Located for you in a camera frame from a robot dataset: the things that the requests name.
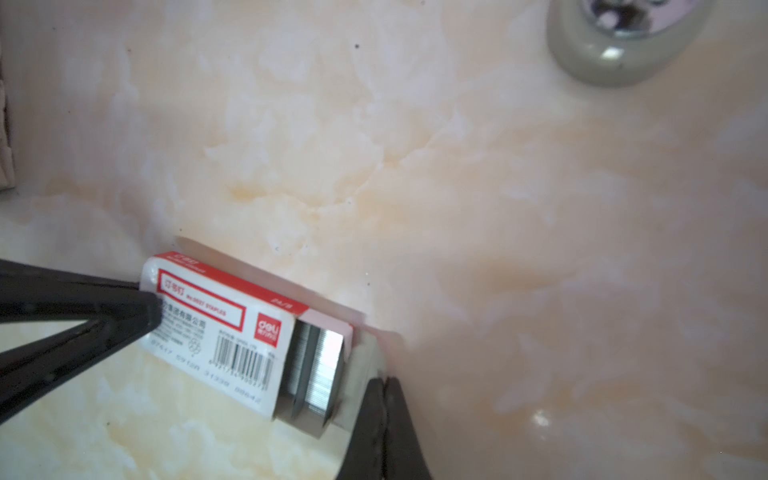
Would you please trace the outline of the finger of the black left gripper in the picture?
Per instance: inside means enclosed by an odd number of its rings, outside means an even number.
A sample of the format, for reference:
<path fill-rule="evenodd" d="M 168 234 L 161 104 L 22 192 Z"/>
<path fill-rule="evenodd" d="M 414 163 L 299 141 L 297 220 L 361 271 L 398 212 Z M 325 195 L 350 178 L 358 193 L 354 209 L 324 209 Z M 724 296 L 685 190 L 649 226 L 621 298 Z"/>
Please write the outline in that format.
<path fill-rule="evenodd" d="M 1 261 L 1 322 L 74 326 L 1 353 L 1 421 L 158 328 L 162 300 L 131 283 Z"/>

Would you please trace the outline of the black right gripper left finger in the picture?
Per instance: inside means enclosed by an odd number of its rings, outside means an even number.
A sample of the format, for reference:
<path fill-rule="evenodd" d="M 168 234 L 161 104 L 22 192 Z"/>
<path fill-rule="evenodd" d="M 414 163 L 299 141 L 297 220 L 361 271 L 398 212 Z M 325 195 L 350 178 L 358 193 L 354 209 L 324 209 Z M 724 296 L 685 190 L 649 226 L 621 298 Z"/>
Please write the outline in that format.
<path fill-rule="evenodd" d="M 383 478 L 387 427 L 384 386 L 380 378 L 368 382 L 337 480 Z"/>

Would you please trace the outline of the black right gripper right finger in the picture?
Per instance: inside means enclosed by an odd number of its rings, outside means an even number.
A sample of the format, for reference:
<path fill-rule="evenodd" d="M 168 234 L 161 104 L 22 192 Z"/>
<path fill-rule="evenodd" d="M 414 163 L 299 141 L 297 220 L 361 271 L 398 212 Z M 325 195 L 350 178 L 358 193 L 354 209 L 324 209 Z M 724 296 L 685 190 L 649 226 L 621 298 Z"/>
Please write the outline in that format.
<path fill-rule="evenodd" d="M 416 434 L 401 382 L 387 379 L 384 387 L 386 431 L 383 447 L 383 478 L 429 480 L 432 475 Z"/>

